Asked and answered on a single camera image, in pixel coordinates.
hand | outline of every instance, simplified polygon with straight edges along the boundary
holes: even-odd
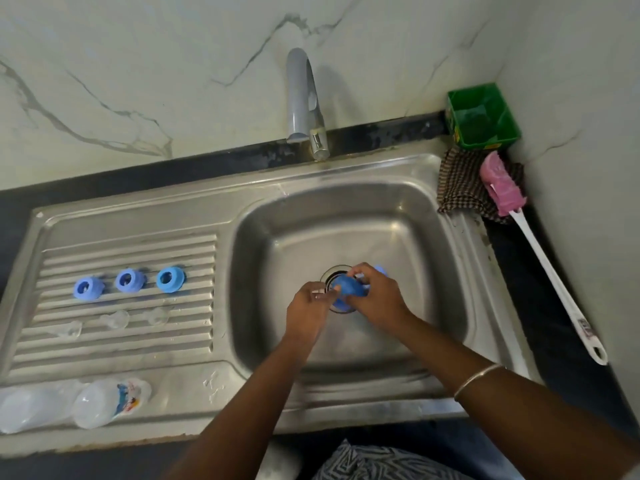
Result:
[[[352,267],[347,276],[355,277],[363,274],[363,282],[371,285],[367,296],[347,295],[342,299],[366,316],[370,322],[380,329],[394,334],[398,322],[414,316],[406,306],[398,283],[380,273],[368,263]]]
[[[324,292],[323,282],[308,282],[287,307],[287,329],[283,339],[292,339],[311,348],[324,327],[329,307],[340,295],[340,287]]]

ridged drainboard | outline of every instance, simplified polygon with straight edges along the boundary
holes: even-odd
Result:
[[[8,379],[59,379],[206,359],[212,343],[216,234],[210,228],[166,234],[44,251],[33,316],[16,344]],[[174,265],[183,268],[186,282],[180,291],[164,294],[156,288],[156,274]],[[138,293],[122,293],[113,284],[126,267],[147,276]],[[73,298],[76,280],[89,275],[105,282],[102,296],[92,302]],[[169,313],[169,320],[153,326],[142,313],[157,307]],[[126,328],[111,330],[99,318],[117,310],[128,311],[131,320]],[[83,323],[75,340],[47,331],[74,320]]]

white brush handle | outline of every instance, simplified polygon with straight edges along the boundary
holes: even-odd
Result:
[[[558,276],[558,274],[556,273],[554,267],[551,266],[551,262],[547,258],[545,252],[542,250],[542,247],[540,247],[540,243],[536,239],[536,236],[533,235],[533,232],[531,231],[529,223],[525,219],[522,210],[519,210],[517,212],[512,211],[509,212],[509,214],[511,215],[511,217],[513,217],[513,220],[515,220],[516,223],[520,226],[520,229],[522,229],[524,236],[531,244],[531,247],[536,253],[536,256],[538,256],[540,264],[547,272],[549,280],[554,286],[556,293],[558,293],[558,297],[560,298],[560,301],[562,301],[567,314],[569,314],[569,318],[571,319],[573,327],[578,333],[578,336],[580,337],[584,346],[587,348],[587,352],[589,352],[591,358],[600,365],[608,364],[609,357],[607,356],[606,350],[604,350],[602,342],[591,328],[591,325],[589,325],[587,318],[584,317],[584,314],[580,311],[578,305],[576,305],[575,301],[569,294],[569,291],[560,279],[560,276]]]

left hand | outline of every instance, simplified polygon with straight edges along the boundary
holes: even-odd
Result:
[[[324,292],[323,282],[305,283],[287,307],[287,329],[283,339],[293,339],[312,347],[324,327],[331,304],[340,295],[338,289]]]

forearm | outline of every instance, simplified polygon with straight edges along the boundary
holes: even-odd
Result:
[[[311,345],[283,339],[166,480],[253,479]]]
[[[412,315],[394,334],[450,393],[492,364]],[[471,382],[458,400],[528,479],[619,479],[640,461],[635,440],[505,369]]]

